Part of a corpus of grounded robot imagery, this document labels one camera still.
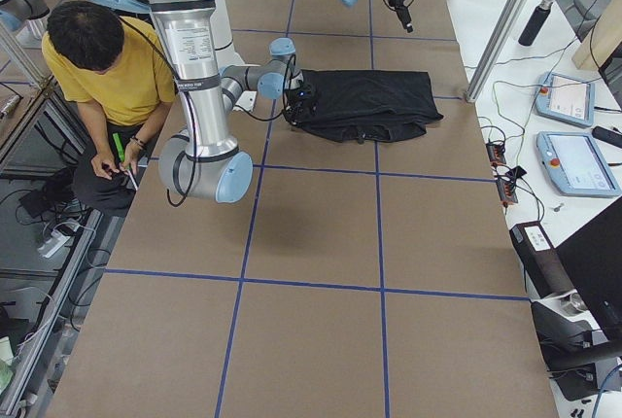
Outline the orange black connector module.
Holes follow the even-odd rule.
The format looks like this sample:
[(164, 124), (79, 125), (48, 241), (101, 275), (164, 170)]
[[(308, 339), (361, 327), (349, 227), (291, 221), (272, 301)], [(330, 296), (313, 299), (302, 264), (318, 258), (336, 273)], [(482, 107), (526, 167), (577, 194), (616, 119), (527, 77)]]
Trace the orange black connector module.
[(486, 144), (486, 151), (489, 161), (493, 167), (500, 165), (506, 165), (506, 159), (504, 155), (504, 145), (488, 142)]

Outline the far blue teach pendant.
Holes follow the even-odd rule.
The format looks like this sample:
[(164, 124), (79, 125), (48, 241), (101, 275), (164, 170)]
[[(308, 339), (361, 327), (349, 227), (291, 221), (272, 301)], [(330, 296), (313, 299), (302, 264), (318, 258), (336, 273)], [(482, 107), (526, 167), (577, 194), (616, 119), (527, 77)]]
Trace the far blue teach pendant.
[(558, 73), (540, 77), (536, 111), (543, 117), (578, 127), (594, 124), (595, 84)]

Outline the aluminium frame post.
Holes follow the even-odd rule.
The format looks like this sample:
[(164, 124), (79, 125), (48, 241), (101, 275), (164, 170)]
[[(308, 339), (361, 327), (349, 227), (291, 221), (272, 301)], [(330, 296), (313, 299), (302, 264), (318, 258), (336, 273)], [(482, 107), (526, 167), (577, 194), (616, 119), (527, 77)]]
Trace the aluminium frame post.
[(498, 61), (509, 33), (527, 0), (506, 0), (501, 15), (482, 53), (465, 93), (465, 100), (474, 103)]

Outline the black graphic t-shirt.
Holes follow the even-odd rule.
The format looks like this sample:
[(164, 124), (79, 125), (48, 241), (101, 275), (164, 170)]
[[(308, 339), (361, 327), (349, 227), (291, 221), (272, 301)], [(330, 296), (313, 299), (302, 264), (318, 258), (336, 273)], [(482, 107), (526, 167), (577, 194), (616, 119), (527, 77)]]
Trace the black graphic t-shirt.
[(331, 70), (303, 72), (318, 91), (314, 115), (287, 115), (286, 121), (333, 142), (393, 143), (423, 136), (439, 122), (428, 73)]

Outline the black box device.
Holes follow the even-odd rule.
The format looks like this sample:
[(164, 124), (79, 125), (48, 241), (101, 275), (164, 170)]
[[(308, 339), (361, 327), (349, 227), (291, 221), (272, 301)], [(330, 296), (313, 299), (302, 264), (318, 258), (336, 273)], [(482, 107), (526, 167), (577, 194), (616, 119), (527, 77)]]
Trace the black box device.
[(525, 288), (531, 300), (576, 292), (540, 222), (516, 224), (509, 236), (522, 263)]

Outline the blue teach pendant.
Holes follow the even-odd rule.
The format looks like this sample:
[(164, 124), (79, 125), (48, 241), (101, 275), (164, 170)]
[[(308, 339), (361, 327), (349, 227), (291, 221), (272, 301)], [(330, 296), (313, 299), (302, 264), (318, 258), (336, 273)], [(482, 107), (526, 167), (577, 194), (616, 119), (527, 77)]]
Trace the blue teach pendant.
[(536, 111), (543, 117), (578, 127), (594, 124), (595, 84), (558, 73), (540, 77)]
[(595, 140), (587, 133), (541, 131), (536, 149), (559, 193), (580, 197), (618, 197), (618, 185)]

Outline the near blue teach pendant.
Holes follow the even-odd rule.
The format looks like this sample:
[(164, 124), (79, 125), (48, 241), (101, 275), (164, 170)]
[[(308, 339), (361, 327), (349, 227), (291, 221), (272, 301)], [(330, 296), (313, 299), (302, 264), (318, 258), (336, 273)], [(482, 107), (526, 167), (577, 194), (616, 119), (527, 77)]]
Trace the near blue teach pendant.
[(559, 193), (580, 197), (618, 197), (618, 185), (595, 140), (587, 133), (541, 131), (536, 149)]

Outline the black cylinder bottle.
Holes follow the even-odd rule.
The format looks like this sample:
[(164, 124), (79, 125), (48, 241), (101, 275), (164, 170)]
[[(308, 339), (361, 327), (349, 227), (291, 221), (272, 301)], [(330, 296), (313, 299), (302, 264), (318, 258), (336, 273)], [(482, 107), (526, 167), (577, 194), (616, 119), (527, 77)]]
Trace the black cylinder bottle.
[(551, 13), (553, 3), (554, 0), (541, 0), (535, 7), (518, 38), (518, 43), (521, 46), (529, 47), (535, 41), (536, 36)]

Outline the person in yellow shirt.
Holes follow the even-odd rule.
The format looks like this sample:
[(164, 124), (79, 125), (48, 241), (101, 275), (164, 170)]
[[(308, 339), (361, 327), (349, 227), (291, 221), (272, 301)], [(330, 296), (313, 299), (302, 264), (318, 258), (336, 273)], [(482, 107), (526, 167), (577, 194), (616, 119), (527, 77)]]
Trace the person in yellow shirt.
[[(74, 172), (75, 196), (104, 215), (125, 216), (135, 195), (129, 178), (153, 150), (176, 99), (155, 29), (89, 1), (68, 1), (50, 13), (42, 53), (89, 135)], [(123, 165), (114, 132), (125, 147)]]

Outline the black monitor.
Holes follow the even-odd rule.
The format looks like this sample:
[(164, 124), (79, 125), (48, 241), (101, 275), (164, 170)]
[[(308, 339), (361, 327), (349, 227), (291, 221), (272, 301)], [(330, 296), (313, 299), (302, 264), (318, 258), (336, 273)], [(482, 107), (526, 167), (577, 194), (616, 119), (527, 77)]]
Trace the black monitor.
[(557, 247), (557, 254), (605, 335), (621, 337), (621, 208), (610, 205)]

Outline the white power strip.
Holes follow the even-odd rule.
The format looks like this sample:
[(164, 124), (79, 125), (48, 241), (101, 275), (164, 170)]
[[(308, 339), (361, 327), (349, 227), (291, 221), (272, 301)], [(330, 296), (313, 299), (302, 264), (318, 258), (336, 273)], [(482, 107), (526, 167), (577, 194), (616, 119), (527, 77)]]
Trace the white power strip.
[(76, 233), (77, 227), (72, 223), (63, 223), (56, 226), (50, 237), (38, 248), (39, 254), (45, 258), (51, 258), (60, 250)]

